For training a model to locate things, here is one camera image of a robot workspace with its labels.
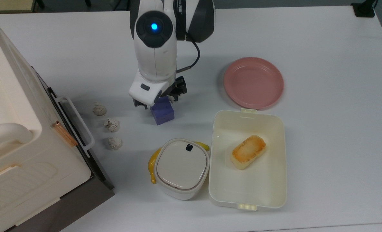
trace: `black cable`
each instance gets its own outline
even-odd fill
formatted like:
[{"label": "black cable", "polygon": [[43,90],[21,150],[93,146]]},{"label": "black cable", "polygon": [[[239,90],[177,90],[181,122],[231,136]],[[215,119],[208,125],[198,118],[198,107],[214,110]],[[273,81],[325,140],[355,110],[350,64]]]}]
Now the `black cable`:
[{"label": "black cable", "polygon": [[192,38],[192,36],[191,36],[190,34],[188,34],[188,32],[187,32],[185,26],[182,25],[182,22],[179,20],[178,15],[177,15],[177,13],[176,13],[176,9],[173,9],[173,13],[174,13],[174,15],[175,15],[175,20],[176,20],[177,22],[179,22],[178,25],[184,30],[186,38],[189,38],[189,39],[190,39],[190,41],[192,42],[192,44],[194,44],[194,46],[195,46],[195,48],[197,49],[197,52],[198,52],[197,59],[195,59],[194,63],[192,63],[190,66],[184,67],[184,68],[182,68],[182,69],[178,69],[178,70],[176,71],[176,73],[180,73],[180,72],[186,71],[186,70],[191,69],[192,67],[194,67],[195,64],[198,62],[198,60],[200,59],[201,52],[200,52],[200,48],[198,47],[197,43],[195,43],[194,38]]}]

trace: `purple block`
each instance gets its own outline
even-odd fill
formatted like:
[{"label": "purple block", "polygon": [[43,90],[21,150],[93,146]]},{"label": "purple block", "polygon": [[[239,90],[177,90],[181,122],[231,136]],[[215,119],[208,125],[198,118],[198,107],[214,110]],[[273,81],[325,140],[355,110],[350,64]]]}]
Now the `purple block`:
[{"label": "purple block", "polygon": [[160,97],[157,102],[151,107],[152,116],[154,116],[157,125],[161,125],[175,118],[173,109],[167,96]]}]

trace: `white handle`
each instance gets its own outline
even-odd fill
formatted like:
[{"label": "white handle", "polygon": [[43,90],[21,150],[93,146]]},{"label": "white handle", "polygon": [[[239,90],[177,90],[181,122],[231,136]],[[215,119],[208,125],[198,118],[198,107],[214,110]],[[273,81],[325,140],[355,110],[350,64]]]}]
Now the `white handle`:
[{"label": "white handle", "polygon": [[250,211],[257,211],[257,205],[251,205],[251,204],[238,203],[238,208],[250,210]]},{"label": "white handle", "polygon": [[0,124],[0,144],[6,141],[18,141],[28,143],[32,140],[32,132],[17,123]]},{"label": "white handle", "polygon": [[257,110],[241,108],[243,113],[257,113]]},{"label": "white handle", "polygon": [[92,134],[91,134],[91,132],[89,131],[89,129],[88,129],[87,125],[85,124],[85,122],[82,120],[81,115],[80,115],[80,114],[78,113],[78,111],[76,110],[76,108],[75,108],[75,106],[73,105],[72,101],[71,101],[68,97],[66,97],[66,96],[60,96],[60,97],[56,97],[56,98],[55,98],[56,103],[60,103],[60,102],[63,101],[63,100],[66,100],[66,101],[69,102],[70,107],[72,107],[72,110],[75,112],[76,117],[77,117],[77,118],[79,119],[79,121],[82,123],[82,126],[83,126],[84,129],[87,131],[88,136],[89,136],[89,139],[91,140],[91,142],[89,142],[88,144],[86,144],[86,145],[83,147],[83,149],[84,149],[85,151],[91,149],[91,148],[94,146],[94,144],[95,144],[95,139],[94,139],[94,137],[92,136]]}]

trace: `container lid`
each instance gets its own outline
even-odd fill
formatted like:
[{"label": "container lid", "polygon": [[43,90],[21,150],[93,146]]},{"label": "container lid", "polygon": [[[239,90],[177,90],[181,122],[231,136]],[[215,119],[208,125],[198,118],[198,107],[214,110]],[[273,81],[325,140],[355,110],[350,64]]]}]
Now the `container lid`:
[{"label": "container lid", "polygon": [[157,175],[165,184],[178,189],[194,188],[207,169],[207,156],[199,146],[186,140],[172,141],[161,151]]}]

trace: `toy bread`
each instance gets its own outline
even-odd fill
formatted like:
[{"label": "toy bread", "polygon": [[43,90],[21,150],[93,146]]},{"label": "toy bread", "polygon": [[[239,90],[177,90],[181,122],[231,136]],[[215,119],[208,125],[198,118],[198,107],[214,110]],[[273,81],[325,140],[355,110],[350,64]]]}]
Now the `toy bread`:
[{"label": "toy bread", "polygon": [[232,151],[231,161],[239,170],[244,170],[256,158],[262,156],[266,149],[264,140],[251,135]]}]

